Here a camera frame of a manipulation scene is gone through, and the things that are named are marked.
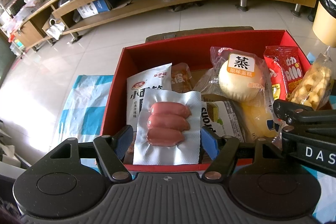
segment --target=snack package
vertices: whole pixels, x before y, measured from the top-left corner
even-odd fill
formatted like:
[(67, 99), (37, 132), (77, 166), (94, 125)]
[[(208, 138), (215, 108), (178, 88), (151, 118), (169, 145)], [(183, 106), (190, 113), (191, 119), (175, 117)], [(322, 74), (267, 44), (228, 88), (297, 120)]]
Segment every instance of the snack package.
[(179, 63), (171, 67), (171, 90), (178, 93), (192, 91), (194, 87), (189, 66)]
[(270, 71), (274, 100), (286, 100), (303, 78), (298, 47), (267, 46), (264, 58)]
[(274, 138), (278, 134), (279, 125), (264, 106), (255, 107), (232, 101), (238, 122), (245, 133), (245, 141), (254, 143), (258, 138)]
[(268, 105), (271, 84), (263, 59), (226, 47), (211, 47), (210, 54), (213, 68), (204, 74), (194, 90), (247, 105)]
[(334, 84), (333, 62), (329, 56), (320, 54), (293, 91), (289, 101), (311, 106), (317, 110), (328, 100)]
[(126, 123), (133, 127), (133, 142), (127, 152), (133, 153), (137, 123), (142, 102), (147, 89), (171, 90), (171, 65), (166, 64), (148, 69), (127, 78), (127, 116)]
[(233, 136), (244, 142), (236, 114), (229, 101), (202, 102), (201, 127), (207, 126), (219, 137)]
[[(152, 107), (157, 102), (175, 102), (180, 103), (190, 110), (191, 115), (185, 120), (190, 126), (189, 130), (185, 128), (161, 128), (170, 127), (167, 124), (157, 124), (155, 132), (149, 132), (148, 120), (153, 115)], [(154, 112), (154, 115), (178, 115), (186, 117), (182, 112)], [(167, 133), (173, 130), (173, 136)], [(201, 94), (196, 91), (187, 93), (177, 93), (169, 90), (148, 89), (145, 93), (142, 111), (139, 115), (137, 133), (134, 144), (133, 164), (135, 165), (181, 165), (197, 164), (200, 154), (200, 130), (201, 130)]]

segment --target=red snack bag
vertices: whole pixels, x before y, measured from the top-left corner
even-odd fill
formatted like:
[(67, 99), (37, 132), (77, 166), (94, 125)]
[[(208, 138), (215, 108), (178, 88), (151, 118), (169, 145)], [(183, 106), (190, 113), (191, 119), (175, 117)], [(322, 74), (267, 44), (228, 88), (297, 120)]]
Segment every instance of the red snack bag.
[(267, 46), (264, 58), (269, 68), (274, 100), (286, 100), (303, 78), (298, 47)]

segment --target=screw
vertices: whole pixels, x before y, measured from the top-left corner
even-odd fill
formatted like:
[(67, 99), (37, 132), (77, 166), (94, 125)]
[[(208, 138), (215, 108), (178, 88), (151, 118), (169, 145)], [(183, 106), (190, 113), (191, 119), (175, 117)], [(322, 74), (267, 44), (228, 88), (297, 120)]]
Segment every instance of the screw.
[(285, 126), (284, 128), (283, 128), (283, 131), (285, 131), (285, 132), (290, 132), (290, 131), (292, 131), (294, 129), (294, 126)]
[(207, 179), (210, 179), (210, 180), (217, 180), (217, 179), (220, 179), (220, 178), (222, 177), (221, 173), (216, 172), (216, 171), (206, 172), (206, 173), (204, 174), (204, 176), (205, 176)]
[(112, 178), (114, 178), (115, 180), (125, 180), (128, 179), (129, 175), (127, 172), (124, 171), (118, 171), (113, 173)]

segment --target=red oval logo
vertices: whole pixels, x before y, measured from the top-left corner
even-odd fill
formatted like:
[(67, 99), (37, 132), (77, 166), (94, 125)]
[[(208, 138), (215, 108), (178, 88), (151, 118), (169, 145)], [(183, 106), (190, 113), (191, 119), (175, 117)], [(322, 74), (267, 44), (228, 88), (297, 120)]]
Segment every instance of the red oval logo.
[(132, 86), (132, 89), (133, 89), (133, 90), (140, 89), (140, 87), (142, 87), (144, 84), (146, 84), (145, 81), (140, 81), (140, 82), (134, 84), (134, 85)]

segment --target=sausage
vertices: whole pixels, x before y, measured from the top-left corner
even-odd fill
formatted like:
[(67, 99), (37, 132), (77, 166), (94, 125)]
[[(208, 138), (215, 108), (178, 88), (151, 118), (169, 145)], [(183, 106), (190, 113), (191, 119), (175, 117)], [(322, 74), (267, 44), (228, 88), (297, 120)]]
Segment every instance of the sausage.
[(190, 124), (181, 116), (172, 114), (152, 114), (150, 115), (147, 127), (170, 128), (179, 131), (189, 130)]
[(155, 146), (175, 146), (185, 140), (183, 134), (175, 129), (150, 128), (147, 132), (147, 142)]
[(173, 114), (187, 119), (191, 115), (189, 107), (174, 102), (157, 102), (151, 107), (152, 114)]

